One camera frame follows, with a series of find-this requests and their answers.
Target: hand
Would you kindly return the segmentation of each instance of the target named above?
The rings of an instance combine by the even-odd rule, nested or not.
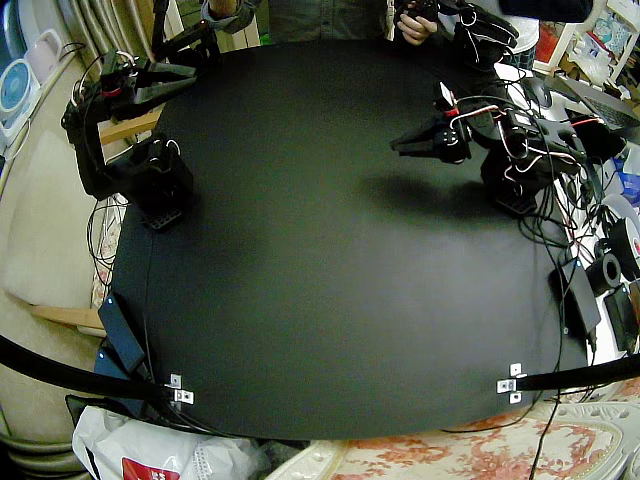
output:
[[[236,13],[237,0],[208,0],[209,9],[215,17],[223,18],[229,17]]]
[[[414,7],[415,4],[410,4],[409,8]],[[438,24],[430,22],[426,18],[416,17],[414,20],[409,15],[404,13],[400,15],[400,21],[398,22],[398,28],[402,30],[402,36],[411,45],[422,45],[422,43],[431,35],[438,31]]]

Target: plastic bag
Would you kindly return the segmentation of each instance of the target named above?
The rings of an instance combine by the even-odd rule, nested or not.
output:
[[[589,35],[578,36],[574,47],[567,53],[567,59],[578,65],[596,85],[602,86],[609,78],[609,53]]]
[[[640,206],[640,147],[627,143],[624,150],[613,157],[618,176],[622,181],[622,195],[634,207]]]
[[[248,439],[184,433],[95,407],[82,413],[72,447],[101,480],[245,480],[269,464]]]

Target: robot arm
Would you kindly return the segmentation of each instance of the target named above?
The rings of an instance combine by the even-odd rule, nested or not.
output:
[[[193,176],[175,142],[160,134],[135,144],[107,163],[98,124],[112,117],[138,117],[178,95],[195,82],[195,69],[156,64],[115,50],[105,56],[100,80],[75,95],[62,117],[62,127],[76,149],[78,170],[87,194],[103,200],[121,193],[144,213],[152,228],[179,217],[193,191]]]
[[[209,22],[201,20],[170,40],[164,40],[164,20],[169,8],[169,0],[156,0],[153,4],[153,33],[151,51],[156,62],[165,58],[172,64],[189,65],[196,68],[207,67],[220,58],[220,49],[215,32]],[[193,48],[190,45],[200,41]]]
[[[490,195],[516,215],[535,209],[538,191],[560,173],[577,175],[587,160],[570,124],[536,119],[506,100],[459,104],[442,83],[436,87],[432,118],[393,140],[391,148],[401,156],[459,164],[471,158],[471,141],[489,150],[482,165],[482,180]]]

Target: red object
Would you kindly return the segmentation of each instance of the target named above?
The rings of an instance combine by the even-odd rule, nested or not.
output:
[[[122,458],[124,480],[180,480],[180,474],[142,465],[128,458]]]
[[[553,52],[558,45],[555,29],[550,25],[540,24],[540,39],[536,46],[536,60],[543,63],[549,63]]]

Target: keyboard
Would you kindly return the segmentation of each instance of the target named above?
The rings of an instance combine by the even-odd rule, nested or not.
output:
[[[631,115],[627,115],[620,110],[611,108],[609,105],[594,100],[593,98],[589,98],[589,103],[593,106],[593,109],[607,121],[607,123],[617,125],[620,128],[640,126],[640,120],[632,117]]]

